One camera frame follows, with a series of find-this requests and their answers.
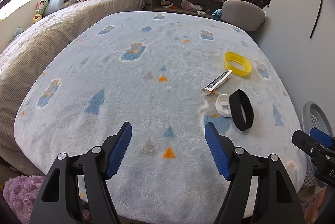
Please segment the black elastic band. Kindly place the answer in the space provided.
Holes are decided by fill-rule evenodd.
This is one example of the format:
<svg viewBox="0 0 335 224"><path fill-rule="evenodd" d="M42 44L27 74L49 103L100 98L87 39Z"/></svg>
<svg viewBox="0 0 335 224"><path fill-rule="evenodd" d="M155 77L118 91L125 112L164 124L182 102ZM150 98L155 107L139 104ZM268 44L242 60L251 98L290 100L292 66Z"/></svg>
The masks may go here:
<svg viewBox="0 0 335 224"><path fill-rule="evenodd" d="M247 94L238 89L229 96L229 106L235 126L243 132L250 129L254 121L254 112Z"/></svg>

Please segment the white round plastic lid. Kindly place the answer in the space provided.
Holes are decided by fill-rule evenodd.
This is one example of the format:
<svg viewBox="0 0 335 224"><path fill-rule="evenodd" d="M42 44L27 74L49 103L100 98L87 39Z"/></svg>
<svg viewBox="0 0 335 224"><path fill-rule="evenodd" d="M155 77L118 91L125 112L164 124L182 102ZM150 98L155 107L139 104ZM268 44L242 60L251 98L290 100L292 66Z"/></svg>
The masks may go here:
<svg viewBox="0 0 335 224"><path fill-rule="evenodd" d="M229 97L228 94L221 94L216 99L215 108L220 116L231 118L231 109L229 104Z"/></svg>

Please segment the grey perforated laundry basket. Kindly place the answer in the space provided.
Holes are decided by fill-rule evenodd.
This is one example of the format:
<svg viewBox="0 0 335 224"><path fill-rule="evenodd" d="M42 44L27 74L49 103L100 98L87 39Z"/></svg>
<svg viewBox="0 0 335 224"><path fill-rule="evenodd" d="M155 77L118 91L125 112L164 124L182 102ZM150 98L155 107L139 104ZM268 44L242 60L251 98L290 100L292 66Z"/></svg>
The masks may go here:
<svg viewBox="0 0 335 224"><path fill-rule="evenodd" d="M301 117L302 131L316 139L324 146L331 145L330 139L334 138L331 125L323 110L313 101L305 103ZM318 185L324 188L326 184L315 176L316 166L312 163L311 158L307 156L307 171L302 188Z"/></svg>

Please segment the small playing card box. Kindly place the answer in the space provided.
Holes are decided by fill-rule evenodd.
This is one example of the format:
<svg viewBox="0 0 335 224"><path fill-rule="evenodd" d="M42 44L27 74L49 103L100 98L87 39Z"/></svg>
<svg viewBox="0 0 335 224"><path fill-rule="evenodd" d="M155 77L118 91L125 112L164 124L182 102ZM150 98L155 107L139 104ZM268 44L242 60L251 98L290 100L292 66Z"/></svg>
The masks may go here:
<svg viewBox="0 0 335 224"><path fill-rule="evenodd" d="M232 73L232 70L223 72L216 79L214 79L210 84L204 87L202 89L202 93L204 93L206 96L212 93L214 90L219 88L222 84L224 84L229 79L231 73Z"/></svg>

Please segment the purple fluffy cloth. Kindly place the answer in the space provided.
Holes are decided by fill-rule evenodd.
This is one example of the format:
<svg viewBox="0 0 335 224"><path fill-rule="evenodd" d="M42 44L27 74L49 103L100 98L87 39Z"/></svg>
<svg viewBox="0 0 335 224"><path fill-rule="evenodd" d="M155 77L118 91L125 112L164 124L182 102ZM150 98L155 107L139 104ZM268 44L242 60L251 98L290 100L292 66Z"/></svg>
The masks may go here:
<svg viewBox="0 0 335 224"><path fill-rule="evenodd" d="M18 176L5 182L3 196L21 223L29 223L44 176Z"/></svg>

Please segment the light blue fleece blanket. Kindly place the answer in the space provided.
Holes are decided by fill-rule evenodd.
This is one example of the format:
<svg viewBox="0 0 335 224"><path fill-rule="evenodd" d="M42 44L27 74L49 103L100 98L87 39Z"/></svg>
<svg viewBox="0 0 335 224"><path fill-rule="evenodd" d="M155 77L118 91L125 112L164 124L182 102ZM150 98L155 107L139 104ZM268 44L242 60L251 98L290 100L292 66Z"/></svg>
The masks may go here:
<svg viewBox="0 0 335 224"><path fill-rule="evenodd" d="M229 79L202 89L223 72ZM221 94L243 90L254 121L243 132L215 108ZM218 132L252 155L277 154L296 189L305 157L291 142L300 128L275 69L243 30L174 13L123 12L75 38L44 70L14 125L25 156L47 172L59 153L79 155L116 134L132 139L108 181L123 217L147 223L212 223L229 183L218 173L204 137Z"/></svg>

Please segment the grey chair backrest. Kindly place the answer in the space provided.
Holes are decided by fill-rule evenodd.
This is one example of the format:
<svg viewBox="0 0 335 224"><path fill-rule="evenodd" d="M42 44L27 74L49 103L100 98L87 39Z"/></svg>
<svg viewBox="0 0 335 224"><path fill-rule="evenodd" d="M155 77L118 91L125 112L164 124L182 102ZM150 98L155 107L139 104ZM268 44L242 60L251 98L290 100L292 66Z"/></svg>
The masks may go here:
<svg viewBox="0 0 335 224"><path fill-rule="evenodd" d="M265 21L260 7L243 0L227 0L222 6L222 21L244 31L254 32Z"/></svg>

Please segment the beige checkered bed sheet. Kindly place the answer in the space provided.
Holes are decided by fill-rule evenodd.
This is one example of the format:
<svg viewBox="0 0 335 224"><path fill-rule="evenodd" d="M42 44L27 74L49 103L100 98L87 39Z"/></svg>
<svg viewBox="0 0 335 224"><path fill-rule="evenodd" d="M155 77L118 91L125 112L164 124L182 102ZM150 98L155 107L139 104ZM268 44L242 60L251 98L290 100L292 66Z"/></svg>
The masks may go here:
<svg viewBox="0 0 335 224"><path fill-rule="evenodd" d="M145 0L87 0L60 9L19 35L1 54L1 147L19 151L14 121L26 94L51 61L104 17L140 11Z"/></svg>

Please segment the pink plastic bag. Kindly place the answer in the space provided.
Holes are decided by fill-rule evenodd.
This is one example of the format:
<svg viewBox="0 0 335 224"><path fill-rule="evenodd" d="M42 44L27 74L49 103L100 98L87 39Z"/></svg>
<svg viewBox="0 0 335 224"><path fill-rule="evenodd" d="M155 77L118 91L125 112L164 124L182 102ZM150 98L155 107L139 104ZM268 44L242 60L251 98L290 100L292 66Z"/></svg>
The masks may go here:
<svg viewBox="0 0 335 224"><path fill-rule="evenodd" d="M202 11L202 7L200 5L194 5L187 0L182 0L180 3L180 7L186 11L192 11L192 12Z"/></svg>

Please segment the small green plush doll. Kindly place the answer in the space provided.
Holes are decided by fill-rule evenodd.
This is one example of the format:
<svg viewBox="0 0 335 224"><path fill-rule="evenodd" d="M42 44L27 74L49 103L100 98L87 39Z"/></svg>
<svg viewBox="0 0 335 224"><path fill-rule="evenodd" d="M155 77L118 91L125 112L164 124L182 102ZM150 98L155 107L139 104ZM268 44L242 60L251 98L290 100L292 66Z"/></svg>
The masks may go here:
<svg viewBox="0 0 335 224"><path fill-rule="evenodd" d="M37 3L35 15L32 20L33 23L37 23L43 18L45 9L48 6L48 4L49 4L49 0L41 0Z"/></svg>

